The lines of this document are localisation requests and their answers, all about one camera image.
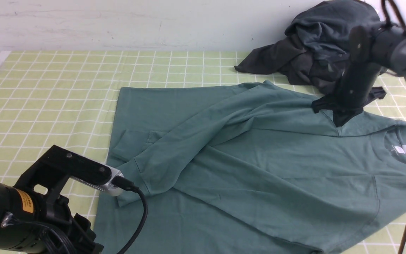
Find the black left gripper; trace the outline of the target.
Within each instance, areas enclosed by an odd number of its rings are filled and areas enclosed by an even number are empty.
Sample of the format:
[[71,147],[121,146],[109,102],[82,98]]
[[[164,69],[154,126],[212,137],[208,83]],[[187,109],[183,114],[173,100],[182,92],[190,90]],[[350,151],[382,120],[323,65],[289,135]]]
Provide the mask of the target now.
[[85,217],[72,215],[61,195],[69,179],[105,191],[114,177],[109,166],[53,145],[18,179],[15,188],[32,196],[35,216],[49,254],[100,254],[103,246]]

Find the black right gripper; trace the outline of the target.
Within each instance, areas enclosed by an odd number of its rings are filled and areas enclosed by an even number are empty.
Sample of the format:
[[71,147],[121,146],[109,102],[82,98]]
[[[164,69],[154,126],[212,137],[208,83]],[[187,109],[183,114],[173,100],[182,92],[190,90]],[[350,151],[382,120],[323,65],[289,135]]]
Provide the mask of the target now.
[[382,66],[376,63],[351,63],[334,91],[312,102],[313,111],[330,110],[335,127],[344,126],[362,114],[366,105],[385,98],[387,93],[382,87],[374,88],[381,71]]

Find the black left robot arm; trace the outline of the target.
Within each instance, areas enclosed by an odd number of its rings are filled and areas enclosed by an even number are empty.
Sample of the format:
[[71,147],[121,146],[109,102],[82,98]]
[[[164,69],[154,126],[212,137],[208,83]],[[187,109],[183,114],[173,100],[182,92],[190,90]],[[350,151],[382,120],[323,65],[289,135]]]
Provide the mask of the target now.
[[111,195],[120,173],[58,146],[48,149],[14,186],[0,183],[0,250],[29,254],[99,254],[103,246],[85,217],[61,195],[69,179]]

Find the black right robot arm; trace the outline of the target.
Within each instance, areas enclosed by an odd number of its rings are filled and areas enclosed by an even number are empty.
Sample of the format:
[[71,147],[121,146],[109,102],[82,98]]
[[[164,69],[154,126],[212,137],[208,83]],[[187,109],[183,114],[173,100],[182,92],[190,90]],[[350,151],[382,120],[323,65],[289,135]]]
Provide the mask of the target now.
[[336,127],[361,114],[365,106],[386,93],[373,85],[382,69],[406,77],[406,30],[375,23],[357,26],[349,35],[350,64],[331,94],[311,104],[314,113],[330,110]]

